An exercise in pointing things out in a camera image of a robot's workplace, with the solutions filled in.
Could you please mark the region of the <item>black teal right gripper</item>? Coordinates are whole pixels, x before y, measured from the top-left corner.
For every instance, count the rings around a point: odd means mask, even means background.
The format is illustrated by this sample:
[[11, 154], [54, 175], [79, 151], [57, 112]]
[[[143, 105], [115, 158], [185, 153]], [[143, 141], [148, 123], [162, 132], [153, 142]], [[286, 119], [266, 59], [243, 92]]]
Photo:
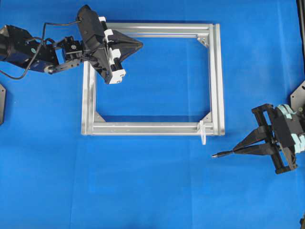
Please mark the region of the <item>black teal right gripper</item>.
[[[289, 105], [264, 104], [252, 109], [259, 127], [234, 148], [235, 154], [271, 155], [275, 173], [297, 168], [296, 154], [305, 151], [305, 119]], [[265, 141], [264, 144], [252, 145]]]

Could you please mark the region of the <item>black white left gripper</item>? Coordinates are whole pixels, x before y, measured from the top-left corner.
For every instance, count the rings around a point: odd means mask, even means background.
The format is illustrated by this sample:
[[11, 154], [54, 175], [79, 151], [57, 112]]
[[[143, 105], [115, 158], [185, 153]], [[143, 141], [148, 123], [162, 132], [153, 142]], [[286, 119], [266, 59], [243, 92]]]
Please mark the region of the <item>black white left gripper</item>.
[[106, 21], [88, 5], [78, 13], [78, 28], [85, 47], [84, 55], [106, 84], [121, 83], [126, 71], [121, 62], [142, 48], [143, 43], [117, 30], [107, 29]]

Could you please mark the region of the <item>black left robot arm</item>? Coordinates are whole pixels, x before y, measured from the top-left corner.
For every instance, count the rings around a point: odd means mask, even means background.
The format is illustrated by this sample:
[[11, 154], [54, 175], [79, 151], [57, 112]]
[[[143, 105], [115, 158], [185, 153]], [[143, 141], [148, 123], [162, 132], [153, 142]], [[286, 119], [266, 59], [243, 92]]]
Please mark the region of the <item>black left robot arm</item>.
[[79, 9], [73, 24], [78, 26], [81, 41], [69, 36], [56, 42], [5, 25], [0, 30], [0, 60], [24, 69], [20, 79], [29, 70], [54, 74], [88, 62], [106, 84], [121, 83], [126, 75], [122, 61], [140, 50], [143, 43], [109, 29], [106, 19], [99, 18], [88, 5]]

